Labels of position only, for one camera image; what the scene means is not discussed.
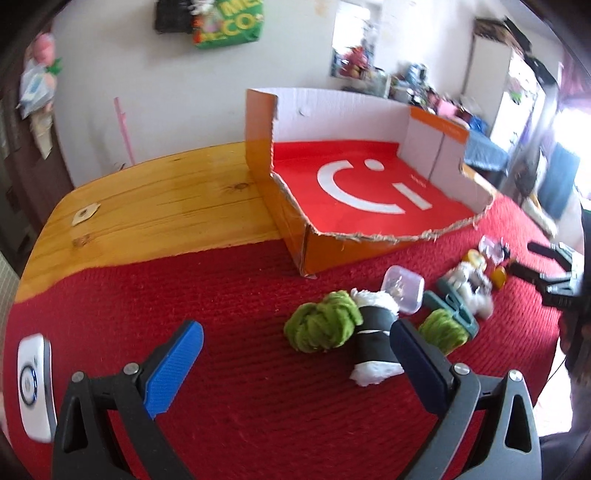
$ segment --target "ceiling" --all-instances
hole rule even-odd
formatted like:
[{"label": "ceiling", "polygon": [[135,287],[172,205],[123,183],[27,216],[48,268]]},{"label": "ceiling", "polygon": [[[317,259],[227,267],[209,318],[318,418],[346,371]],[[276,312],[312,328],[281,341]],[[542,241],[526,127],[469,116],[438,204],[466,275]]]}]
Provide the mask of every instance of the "ceiling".
[{"label": "ceiling", "polygon": [[550,27],[534,15],[520,0],[500,0],[509,12],[509,18],[524,30],[530,30],[547,38],[556,39]]}]

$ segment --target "green yarn bundle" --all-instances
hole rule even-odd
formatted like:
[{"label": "green yarn bundle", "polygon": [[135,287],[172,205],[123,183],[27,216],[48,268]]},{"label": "green yarn bundle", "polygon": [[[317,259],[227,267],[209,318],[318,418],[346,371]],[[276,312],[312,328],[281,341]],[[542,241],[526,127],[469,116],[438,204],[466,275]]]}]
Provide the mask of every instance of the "green yarn bundle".
[{"label": "green yarn bundle", "polygon": [[427,343],[439,348],[446,356],[470,338],[466,329],[457,323],[451,312],[446,309],[433,310],[418,328],[418,332]]},{"label": "green yarn bundle", "polygon": [[363,323],[363,317],[349,294],[329,293],[320,303],[304,303],[285,323],[283,333],[299,352],[313,353],[343,345]]}]

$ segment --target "cluttered table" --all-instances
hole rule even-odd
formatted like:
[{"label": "cluttered table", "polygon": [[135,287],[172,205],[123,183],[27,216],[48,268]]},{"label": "cluttered table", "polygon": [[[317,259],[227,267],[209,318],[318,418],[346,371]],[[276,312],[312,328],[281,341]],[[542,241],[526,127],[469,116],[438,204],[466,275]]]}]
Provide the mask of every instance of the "cluttered table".
[{"label": "cluttered table", "polygon": [[[244,157],[239,143],[142,163],[75,190],[52,213],[24,271],[5,343],[9,434],[33,477],[49,479],[52,448],[33,442],[22,426],[19,341],[38,332],[51,341],[59,411],[74,371],[97,377],[142,361],[188,318],[202,323],[204,350],[158,425],[194,475],[396,476],[432,427],[408,382],[394,378],[373,389],[357,387],[349,380],[348,346],[327,355],[294,352],[282,332],[286,318],[302,301],[332,290],[379,289],[392,264],[419,272],[429,285],[483,233],[505,235],[517,253],[527,252],[528,240],[544,239],[501,197],[481,231],[465,228],[303,279]],[[74,214],[92,203],[100,203],[96,213],[72,226]],[[554,314],[538,304],[531,286],[509,282],[495,299],[495,315],[451,361],[487,375],[518,368],[535,401],[557,337]],[[143,478],[121,422],[112,421],[131,471]],[[475,434],[472,429],[468,438]],[[353,438],[361,457],[343,455],[342,446]],[[395,456],[388,454],[392,449]],[[468,453],[466,444],[456,468]]]}]

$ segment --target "white smile logo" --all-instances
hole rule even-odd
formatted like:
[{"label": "white smile logo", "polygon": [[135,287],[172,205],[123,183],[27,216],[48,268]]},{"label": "white smile logo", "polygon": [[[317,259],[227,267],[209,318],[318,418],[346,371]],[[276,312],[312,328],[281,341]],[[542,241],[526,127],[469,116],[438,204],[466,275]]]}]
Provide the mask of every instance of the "white smile logo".
[{"label": "white smile logo", "polygon": [[[384,165],[380,161],[371,158],[365,160],[365,166],[373,171],[384,171]],[[369,200],[363,200],[351,195],[340,188],[335,183],[335,174],[338,171],[347,168],[353,168],[353,165],[351,165],[348,160],[339,160],[323,165],[318,170],[318,184],[332,198],[357,210],[373,213],[389,213],[390,215],[400,215],[405,213],[405,211],[395,203],[370,202]],[[421,210],[429,210],[429,208],[433,207],[433,205],[422,198],[418,193],[408,188],[404,183],[393,183],[392,186]]]}]

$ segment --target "circular button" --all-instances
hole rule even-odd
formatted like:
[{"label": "circular button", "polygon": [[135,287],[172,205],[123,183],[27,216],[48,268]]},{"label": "circular button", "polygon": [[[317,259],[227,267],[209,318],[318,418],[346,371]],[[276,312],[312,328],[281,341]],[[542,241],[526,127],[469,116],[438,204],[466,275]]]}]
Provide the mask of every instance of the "circular button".
[{"label": "circular button", "polygon": [[37,374],[31,365],[25,365],[18,381],[21,398],[25,405],[31,407],[37,400]]}]

